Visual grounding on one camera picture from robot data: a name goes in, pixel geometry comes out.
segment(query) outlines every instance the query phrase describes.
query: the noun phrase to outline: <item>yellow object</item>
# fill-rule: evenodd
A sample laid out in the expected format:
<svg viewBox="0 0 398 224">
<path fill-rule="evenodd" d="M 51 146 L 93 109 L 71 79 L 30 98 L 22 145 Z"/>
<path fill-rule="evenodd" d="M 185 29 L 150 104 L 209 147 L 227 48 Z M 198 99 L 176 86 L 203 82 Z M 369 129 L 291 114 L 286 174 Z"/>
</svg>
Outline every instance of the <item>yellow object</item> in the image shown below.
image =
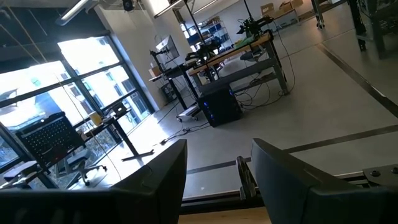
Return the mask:
<svg viewBox="0 0 398 224">
<path fill-rule="evenodd" d="M 304 4 L 303 0 L 292 0 L 292 7 L 295 9 Z"/>
<path fill-rule="evenodd" d="M 101 118 L 101 116 L 100 116 L 97 112 L 92 112 L 92 113 L 89 115 L 89 117 L 90 117 L 91 121 L 92 121 L 96 126 L 99 126 L 99 125 L 102 124 L 102 118 Z"/>
</svg>

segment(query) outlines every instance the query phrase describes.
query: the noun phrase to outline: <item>ceiling light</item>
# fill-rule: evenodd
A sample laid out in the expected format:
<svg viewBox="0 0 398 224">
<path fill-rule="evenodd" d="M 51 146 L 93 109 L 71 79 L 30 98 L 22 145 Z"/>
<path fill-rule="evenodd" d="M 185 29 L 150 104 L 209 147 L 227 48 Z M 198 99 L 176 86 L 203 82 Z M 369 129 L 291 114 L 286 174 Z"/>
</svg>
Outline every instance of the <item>ceiling light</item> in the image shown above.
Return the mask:
<svg viewBox="0 0 398 224">
<path fill-rule="evenodd" d="M 212 4 L 214 4 L 215 2 L 217 2 L 218 0 L 213 0 L 212 2 L 210 2 L 209 4 L 207 4 L 206 6 L 201 7 L 200 9 L 198 9 L 196 12 L 194 12 L 193 14 L 195 15 L 196 13 L 206 9 L 207 7 L 211 6 Z"/>
<path fill-rule="evenodd" d="M 64 26 L 67 24 L 71 19 L 73 19 L 81 10 L 84 9 L 86 3 L 90 0 L 80 0 L 78 3 L 75 4 L 71 9 L 68 9 L 64 14 L 59 17 L 55 23 Z"/>
<path fill-rule="evenodd" d="M 155 19 L 159 16 L 165 14 L 165 12 L 169 11 L 171 8 L 175 7 L 178 3 L 182 2 L 183 0 L 177 0 L 175 3 L 169 5 L 167 8 L 163 9 L 160 13 L 155 15 Z"/>
</svg>

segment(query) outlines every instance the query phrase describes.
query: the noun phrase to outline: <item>window frame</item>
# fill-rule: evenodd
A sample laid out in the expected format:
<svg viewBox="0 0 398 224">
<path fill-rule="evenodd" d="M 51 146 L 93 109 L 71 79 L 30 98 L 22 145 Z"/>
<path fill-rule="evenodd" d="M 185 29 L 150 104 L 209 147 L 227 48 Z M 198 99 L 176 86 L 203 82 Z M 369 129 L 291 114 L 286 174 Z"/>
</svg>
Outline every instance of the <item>window frame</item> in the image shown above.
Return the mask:
<svg viewBox="0 0 398 224">
<path fill-rule="evenodd" d="M 9 106 L 9 105 L 14 105 L 14 104 L 16 104 L 16 103 L 18 103 L 20 101 L 23 101 L 23 100 L 32 98 L 34 96 L 49 92 L 49 91 L 54 90 L 56 88 L 59 88 L 61 86 L 67 86 L 68 84 L 74 83 L 75 86 L 77 87 L 77 89 L 80 90 L 80 92 L 83 95 L 83 97 L 87 100 L 87 103 L 92 107 L 93 111 L 96 111 L 100 115 L 104 115 L 104 112 L 107 111 L 110 107 L 122 102 L 123 100 L 125 100 L 128 97 L 130 97 L 134 93 L 138 93 L 138 95 L 141 96 L 141 98 L 142 98 L 144 104 L 147 106 L 149 112 L 153 113 L 154 112 L 153 106 L 151 105 L 151 103 L 149 102 L 148 98 L 144 94 L 144 91 L 142 90 L 142 88 L 139 85 L 138 81 L 135 79 L 131 69 L 127 65 L 127 62 L 125 61 L 125 59 L 122 57 L 121 52 L 116 47 L 116 44 L 114 43 L 114 40 L 109 35 L 109 33 L 96 35 L 96 36 L 92 36 L 92 37 L 106 37 L 106 40 L 107 40 L 108 44 L 113 49 L 115 55 L 119 59 L 119 62 L 118 63 L 114 63 L 112 65 L 108 65 L 108 66 L 99 68 L 99 69 L 96 69 L 96 70 L 93 70 L 93 71 L 90 71 L 88 73 L 84 73 L 84 74 L 79 75 L 72 68 L 72 66 L 67 62 L 66 58 L 62 55 L 61 49 L 58 47 L 58 51 L 59 52 L 57 52 L 56 57 L 55 58 L 51 58 L 51 61 L 48 61 L 48 62 L 60 61 L 62 63 L 62 65 L 64 66 L 66 72 L 69 74 L 70 78 L 67 79 L 67 80 L 60 81 L 59 83 L 54 83 L 52 85 L 45 86 L 43 88 L 39 88 L 39 89 L 34 90 L 34 91 L 31 91 L 31 92 L 28 92 L 28 93 L 24 93 L 23 95 L 18 95 L 16 97 L 0 101 L 0 108 L 6 107 L 6 106 Z M 97 102 L 91 96 L 90 91 L 87 90 L 87 88 L 86 88 L 85 84 L 82 82 L 82 80 L 84 78 L 90 77 L 90 76 L 95 75 L 95 74 L 100 73 L 100 72 L 104 72 L 106 70 L 109 70 L 109 69 L 117 67 L 117 66 L 121 66 L 123 68 L 123 70 L 128 75 L 129 80 L 131 81 L 131 83 L 132 83 L 132 85 L 133 85 L 133 87 L 135 89 L 133 91 L 130 91 L 129 93 L 125 94 L 124 96 L 118 98 L 116 101 L 114 101 L 113 103 L 109 104 L 108 106 L 105 106 L 105 107 L 101 108 L 101 105 L 97 104 Z M 76 129 L 79 126 L 81 126 L 82 124 L 84 124 L 85 122 L 89 121 L 89 120 L 90 120 L 90 118 L 87 117 L 87 118 L 81 120 L 80 122 L 78 122 L 77 124 L 73 125 L 73 128 Z M 111 130 L 111 128 L 108 129 L 108 132 L 112 135 L 113 139 L 116 142 L 116 145 L 121 143 L 122 139 L 113 130 Z M 0 167 L 0 174 L 5 172 L 5 171 L 7 171 L 11 167 L 17 165 L 20 162 L 27 162 L 27 161 L 31 161 L 32 160 L 32 157 L 28 154 L 28 152 L 26 152 L 23 149 L 23 146 L 21 146 L 14 139 L 14 137 L 9 132 L 9 130 L 5 126 L 3 126 L 1 124 L 1 122 L 0 122 L 0 136 L 5 140 L 5 142 L 10 146 L 10 148 L 13 149 L 14 152 L 18 155 L 17 158 L 9 161 L 7 164 L 3 164 Z M 57 186 L 54 184 L 54 182 L 52 182 L 47 176 L 39 175 L 39 179 L 43 182 L 43 184 L 46 187 L 48 187 L 48 188 L 57 188 Z"/>
</svg>

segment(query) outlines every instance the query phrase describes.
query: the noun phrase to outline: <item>cardboard box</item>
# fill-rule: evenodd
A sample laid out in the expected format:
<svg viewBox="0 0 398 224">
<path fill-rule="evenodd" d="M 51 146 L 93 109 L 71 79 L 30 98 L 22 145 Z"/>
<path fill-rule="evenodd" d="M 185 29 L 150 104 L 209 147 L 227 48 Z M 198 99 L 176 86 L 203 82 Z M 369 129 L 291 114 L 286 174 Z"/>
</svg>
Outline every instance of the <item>cardboard box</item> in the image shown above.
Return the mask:
<svg viewBox="0 0 398 224">
<path fill-rule="evenodd" d="M 302 4 L 304 4 L 303 0 L 292 0 L 292 7 L 298 8 L 299 6 L 301 6 Z"/>
<path fill-rule="evenodd" d="M 158 77 L 159 75 L 162 74 L 162 72 L 160 71 L 160 68 L 158 66 L 149 69 L 149 73 L 153 78 Z"/>
<path fill-rule="evenodd" d="M 285 14 L 284 11 L 278 10 L 274 13 L 274 18 L 279 18 L 280 16 L 283 16 Z"/>
<path fill-rule="evenodd" d="M 280 7 L 279 7 L 279 10 L 280 11 L 282 11 L 282 12 L 289 12 L 290 10 L 292 10 L 293 9 L 293 7 L 292 7 L 292 4 L 290 3 L 290 2 L 288 2 L 288 3 L 286 3 L 286 4 L 283 4 L 283 5 L 281 5 Z"/>
</svg>

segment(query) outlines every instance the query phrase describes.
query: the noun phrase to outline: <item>floor stripe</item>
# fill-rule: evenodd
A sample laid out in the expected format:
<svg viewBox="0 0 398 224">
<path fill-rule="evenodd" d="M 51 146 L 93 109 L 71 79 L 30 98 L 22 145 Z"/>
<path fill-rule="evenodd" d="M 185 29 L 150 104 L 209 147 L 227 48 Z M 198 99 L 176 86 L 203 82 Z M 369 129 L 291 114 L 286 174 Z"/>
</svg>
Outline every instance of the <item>floor stripe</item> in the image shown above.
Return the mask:
<svg viewBox="0 0 398 224">
<path fill-rule="evenodd" d="M 337 66 L 339 66 L 348 76 L 350 76 L 363 90 L 369 93 L 377 102 L 379 102 L 385 109 L 390 111 L 396 118 L 398 118 L 398 106 L 392 102 L 389 98 L 384 96 L 379 90 L 374 88 L 361 74 L 355 71 L 352 67 L 350 67 L 347 63 L 339 59 L 335 54 L 329 51 L 323 44 L 317 45 L 318 49 L 321 50 L 330 60 L 332 60 Z M 285 149 L 284 151 L 291 154 L 295 152 L 302 152 L 310 149 L 315 149 L 318 147 L 329 146 L 333 144 L 339 144 L 348 141 L 354 141 L 358 139 L 364 139 L 372 136 L 377 136 L 381 134 L 388 134 L 398 131 L 398 125 L 388 126 L 379 129 L 373 129 L 370 131 L 364 131 L 361 133 L 350 134 L 347 136 L 342 136 L 333 139 L 327 139 L 324 141 L 314 142 L 310 144 L 306 144 L 303 146 L 292 147 L 289 149 Z M 251 158 L 245 158 L 246 162 L 251 162 Z M 196 174 L 199 172 L 209 171 L 213 169 L 219 169 L 229 166 L 235 166 L 236 161 L 223 162 L 220 164 L 215 164 L 212 166 L 201 167 L 197 169 L 188 170 L 187 174 Z"/>
<path fill-rule="evenodd" d="M 305 144 L 302 146 L 291 147 L 289 149 L 284 149 L 284 151 L 291 154 L 291 153 L 295 153 L 295 152 L 302 152 L 302 151 L 306 151 L 306 150 L 310 150 L 310 149 L 316 149 L 318 147 L 330 146 L 333 144 L 339 144 L 339 143 L 343 143 L 343 142 L 354 141 L 354 140 L 358 140 L 358 139 L 364 139 L 364 138 L 368 138 L 368 137 L 372 137 L 372 136 L 378 136 L 381 134 L 388 134 L 388 133 L 394 133 L 394 132 L 398 132 L 398 125 L 387 126 L 384 128 L 378 128 L 378 129 L 364 131 L 364 132 L 356 133 L 356 134 L 350 134 L 350 135 L 342 136 L 342 137 L 338 137 L 338 138 L 327 139 L 324 141 Z M 251 157 L 245 158 L 244 160 L 246 162 L 251 162 Z M 197 174 L 199 172 L 210 171 L 210 170 L 214 170 L 214 169 L 235 166 L 235 165 L 236 165 L 236 161 L 223 162 L 223 163 L 215 164 L 212 166 L 206 166 L 206 167 L 188 170 L 187 174 Z"/>
<path fill-rule="evenodd" d="M 334 53 L 328 50 L 323 44 L 317 45 L 318 49 L 323 52 L 330 60 L 339 66 L 348 76 L 350 76 L 363 90 L 369 93 L 377 102 L 379 102 L 385 109 L 390 111 L 396 118 L 398 118 L 398 106 L 392 102 L 388 97 L 384 96 L 380 91 L 374 88 L 361 74 L 350 67 L 346 62 L 339 59 Z"/>
<path fill-rule="evenodd" d="M 245 158 L 244 159 L 246 162 L 251 162 L 251 158 Z M 211 166 L 206 166 L 206 167 L 201 167 L 201 168 L 197 168 L 197 169 L 192 169 L 192 170 L 188 170 L 187 174 L 196 174 L 199 172 L 204 172 L 204 171 L 209 171 L 209 170 L 213 170 L 213 169 L 219 169 L 219 168 L 224 168 L 224 167 L 229 167 L 229 166 L 235 166 L 236 165 L 236 161 L 229 161 L 229 162 L 223 162 L 220 164 L 215 164 L 215 165 L 211 165 Z"/>
<path fill-rule="evenodd" d="M 315 149 L 318 147 L 329 146 L 332 144 L 338 144 L 338 143 L 343 143 L 343 142 L 348 142 L 348 141 L 353 141 L 353 140 L 358 140 L 358 139 L 364 139 L 364 138 L 368 138 L 368 137 L 372 137 L 372 136 L 377 136 L 380 134 L 393 133 L 396 131 L 398 131 L 398 125 L 393 125 L 393 126 L 388 126 L 388 127 L 384 127 L 384 128 L 373 129 L 370 131 L 364 131 L 361 133 L 350 134 L 347 136 L 338 137 L 338 138 L 334 138 L 334 139 L 328 139 L 328 140 L 324 140 L 324 141 L 310 143 L 310 144 L 306 144 L 303 146 L 292 147 L 290 149 L 285 149 L 284 151 L 289 154 L 294 153 L 294 152 L 302 152 L 302 151 L 306 151 L 309 149 Z"/>
</svg>

